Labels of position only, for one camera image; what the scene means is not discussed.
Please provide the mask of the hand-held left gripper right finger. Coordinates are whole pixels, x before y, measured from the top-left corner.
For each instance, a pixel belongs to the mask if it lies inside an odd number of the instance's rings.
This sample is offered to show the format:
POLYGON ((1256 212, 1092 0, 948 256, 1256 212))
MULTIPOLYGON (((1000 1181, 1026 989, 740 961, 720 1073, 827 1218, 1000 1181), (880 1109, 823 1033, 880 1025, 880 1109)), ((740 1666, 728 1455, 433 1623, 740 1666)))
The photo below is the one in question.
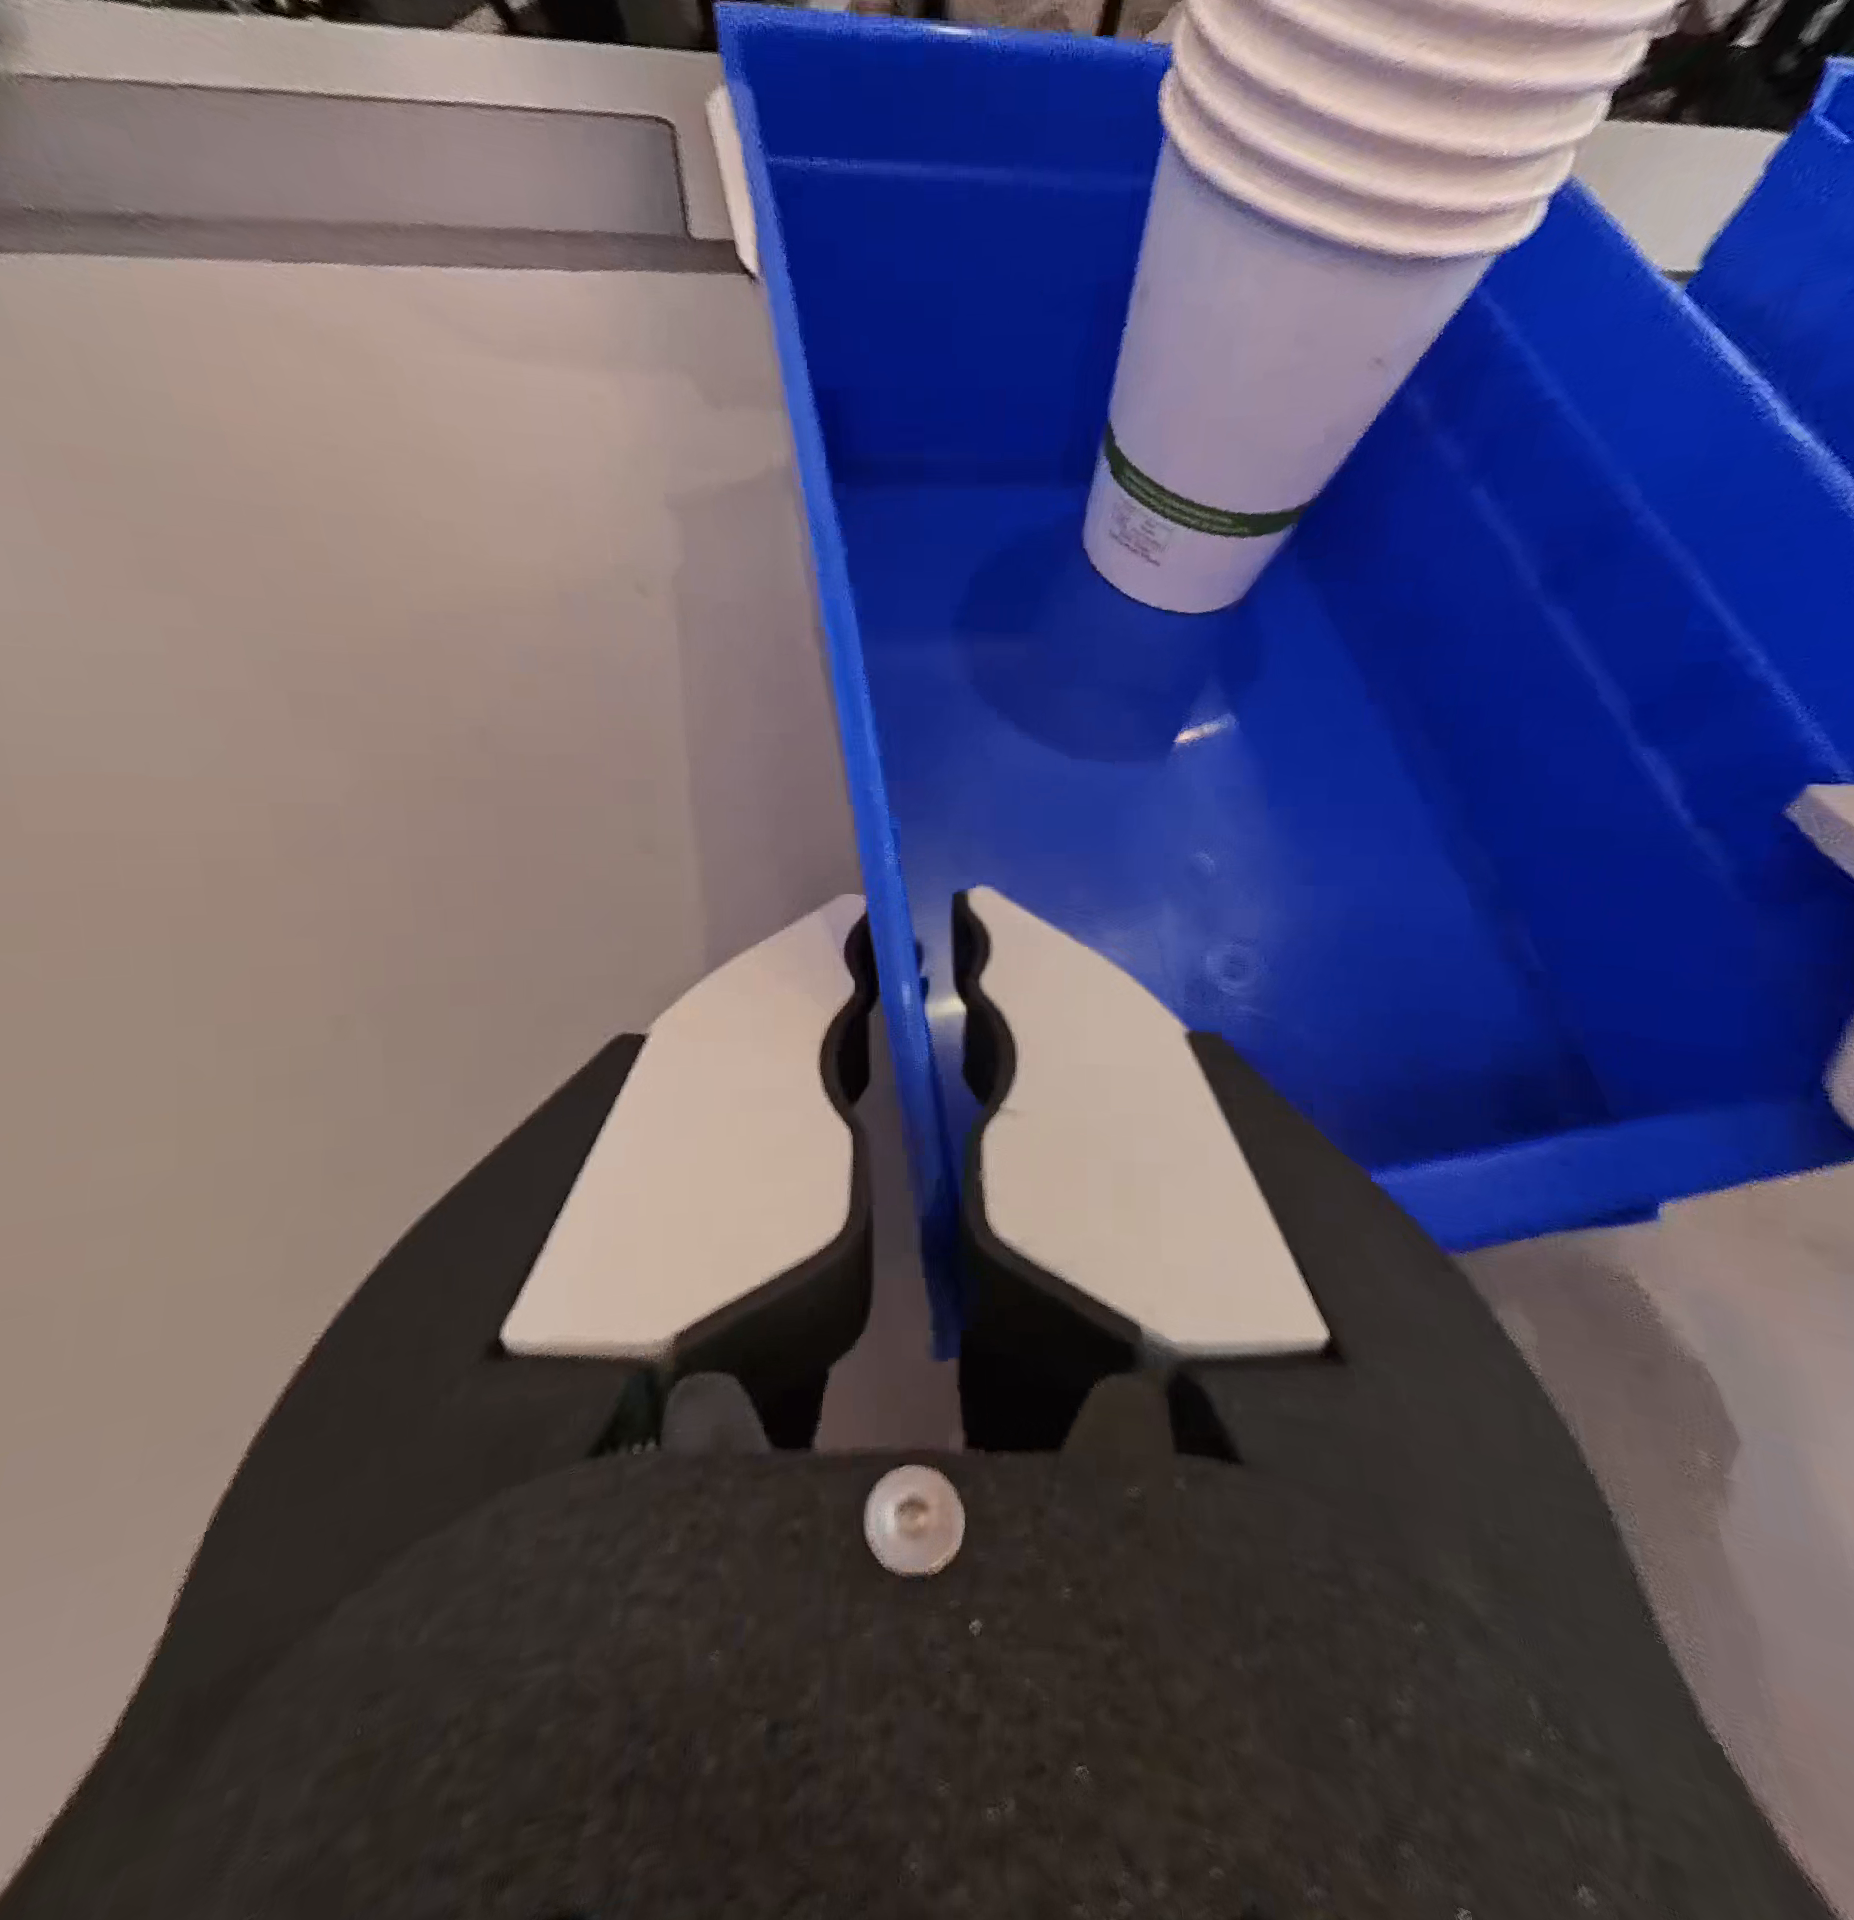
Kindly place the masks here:
POLYGON ((1130 973, 1002 890, 951 911, 963 1004, 963 1438, 1052 1452, 1108 1381, 1314 1364, 1330 1327, 1203 1065, 1130 973))

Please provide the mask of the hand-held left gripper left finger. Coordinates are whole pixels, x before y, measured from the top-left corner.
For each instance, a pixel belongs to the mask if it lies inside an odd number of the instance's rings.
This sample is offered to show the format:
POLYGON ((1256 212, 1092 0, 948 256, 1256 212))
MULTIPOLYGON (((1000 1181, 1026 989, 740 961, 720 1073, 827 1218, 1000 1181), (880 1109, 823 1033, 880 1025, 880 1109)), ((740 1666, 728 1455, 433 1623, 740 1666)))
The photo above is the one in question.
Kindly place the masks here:
POLYGON ((874 1006, 866 902, 837 895, 652 1021, 509 1308, 509 1357, 618 1364, 659 1397, 732 1377, 773 1447, 809 1450, 873 1306, 874 1006))

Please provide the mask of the blue plastic bin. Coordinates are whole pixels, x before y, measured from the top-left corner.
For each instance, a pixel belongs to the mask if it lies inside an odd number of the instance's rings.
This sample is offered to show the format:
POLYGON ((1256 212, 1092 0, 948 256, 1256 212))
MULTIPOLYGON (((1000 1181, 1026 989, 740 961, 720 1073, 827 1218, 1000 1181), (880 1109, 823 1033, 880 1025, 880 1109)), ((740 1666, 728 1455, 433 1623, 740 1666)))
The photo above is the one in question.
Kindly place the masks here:
POLYGON ((1827 64, 1686 293, 1854 478, 1854 59, 1827 64))
POLYGON ((939 1356, 991 885, 1443 1249, 1854 1158, 1854 481, 1582 185, 1246 602, 1084 557, 1164 49, 720 14, 939 1356))

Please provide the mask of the stack of white paper cups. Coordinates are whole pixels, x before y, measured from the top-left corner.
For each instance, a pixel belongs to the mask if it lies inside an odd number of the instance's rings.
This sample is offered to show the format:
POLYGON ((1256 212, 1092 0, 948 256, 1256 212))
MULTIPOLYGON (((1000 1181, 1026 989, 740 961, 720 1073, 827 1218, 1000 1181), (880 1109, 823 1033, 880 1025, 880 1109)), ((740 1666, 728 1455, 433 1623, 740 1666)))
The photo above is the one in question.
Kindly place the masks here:
POLYGON ((1243 602, 1674 10, 1179 4, 1084 512, 1111 589, 1243 602))

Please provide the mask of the white board stand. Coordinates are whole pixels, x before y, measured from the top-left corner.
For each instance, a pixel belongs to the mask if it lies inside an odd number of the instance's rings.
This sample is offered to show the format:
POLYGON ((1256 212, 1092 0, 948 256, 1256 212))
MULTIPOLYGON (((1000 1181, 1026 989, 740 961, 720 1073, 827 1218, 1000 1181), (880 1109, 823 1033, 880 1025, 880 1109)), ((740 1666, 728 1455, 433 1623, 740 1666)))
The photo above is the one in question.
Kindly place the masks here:
POLYGON ((704 102, 710 146, 714 151, 722 204, 726 207, 731 244, 740 269, 759 280, 759 240, 748 185, 748 164, 740 145, 738 118, 726 84, 716 87, 704 102))

